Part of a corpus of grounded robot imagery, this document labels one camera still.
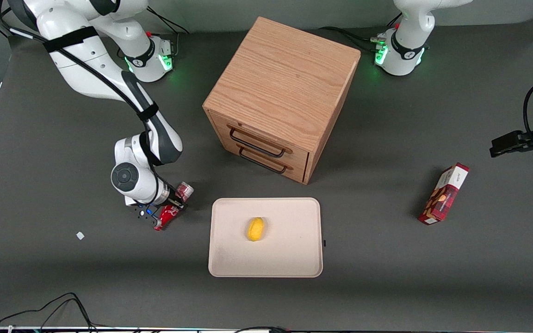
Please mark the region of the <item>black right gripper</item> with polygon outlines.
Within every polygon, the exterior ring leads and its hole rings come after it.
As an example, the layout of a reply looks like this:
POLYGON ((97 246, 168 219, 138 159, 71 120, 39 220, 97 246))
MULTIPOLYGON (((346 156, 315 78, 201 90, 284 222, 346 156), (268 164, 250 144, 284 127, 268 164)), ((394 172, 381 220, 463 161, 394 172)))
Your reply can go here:
POLYGON ((175 218, 181 210, 186 210, 188 204, 184 196, 171 194, 168 197, 159 197, 155 200, 156 218, 175 218))

